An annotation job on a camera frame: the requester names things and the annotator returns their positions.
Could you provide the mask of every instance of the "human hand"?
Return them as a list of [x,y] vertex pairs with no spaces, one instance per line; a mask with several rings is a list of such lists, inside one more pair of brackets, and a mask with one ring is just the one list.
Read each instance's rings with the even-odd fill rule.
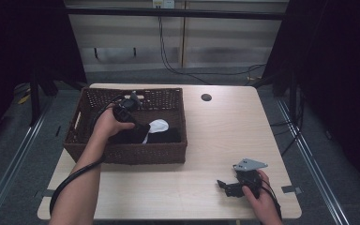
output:
[[119,131],[123,129],[132,129],[134,126],[133,123],[118,122],[113,116],[113,104],[110,104],[106,111],[96,121],[92,135],[98,135],[99,137],[108,139]]
[[[257,172],[259,173],[260,177],[263,180],[262,186],[269,190],[270,187],[268,185],[270,184],[270,182],[268,176],[261,170],[257,170]],[[260,197],[259,199],[256,199],[253,193],[251,192],[251,190],[249,189],[249,187],[243,186],[242,190],[244,191],[247,200],[250,202],[254,214],[262,224],[264,225],[282,224],[270,194],[268,194],[264,189],[261,188]]]

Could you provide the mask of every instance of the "white object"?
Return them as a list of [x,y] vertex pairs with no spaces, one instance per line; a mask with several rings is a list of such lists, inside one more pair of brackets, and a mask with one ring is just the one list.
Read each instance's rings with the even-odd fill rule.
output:
[[163,119],[154,120],[150,123],[150,130],[148,130],[147,135],[144,138],[144,141],[142,143],[147,143],[148,141],[148,134],[149,133],[157,133],[157,132],[163,132],[165,130],[168,130],[169,124]]
[[174,8],[174,0],[163,1],[163,8]]

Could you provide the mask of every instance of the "light wooden tabletop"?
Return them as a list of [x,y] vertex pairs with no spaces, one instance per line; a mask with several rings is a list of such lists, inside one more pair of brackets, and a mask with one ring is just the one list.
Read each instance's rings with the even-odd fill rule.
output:
[[[233,164],[250,158],[262,169],[281,205],[284,218],[299,218],[291,185],[256,89],[243,86],[102,84],[92,88],[183,88],[188,146],[185,164],[102,166],[95,219],[252,219],[244,198],[227,197],[217,180],[237,183]],[[209,94],[210,101],[201,96]],[[48,189],[56,189],[75,165],[63,151]],[[49,219],[49,197],[37,215]]]

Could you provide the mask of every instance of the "white cloth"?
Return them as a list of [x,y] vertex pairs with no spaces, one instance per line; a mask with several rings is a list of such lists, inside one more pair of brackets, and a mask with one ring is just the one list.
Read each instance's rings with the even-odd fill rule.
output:
[[149,133],[157,133],[157,132],[163,132],[165,130],[168,130],[169,124],[163,119],[154,120],[150,123],[150,130],[148,130],[147,135],[144,138],[144,141],[142,143],[147,143],[148,141],[148,134]]

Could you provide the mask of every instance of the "brown wicker basket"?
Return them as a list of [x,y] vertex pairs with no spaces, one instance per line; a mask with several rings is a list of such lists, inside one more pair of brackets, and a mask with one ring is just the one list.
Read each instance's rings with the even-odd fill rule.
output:
[[[118,95],[129,96],[134,90],[84,88],[77,109],[69,124],[64,142],[71,157],[78,161],[89,138],[90,123],[98,111]],[[168,122],[170,128],[179,131],[181,142],[166,143],[108,143],[105,149],[106,163],[128,165],[184,163],[186,161],[186,117],[181,88],[135,90],[142,96],[142,108],[132,112],[140,124],[156,119]]]

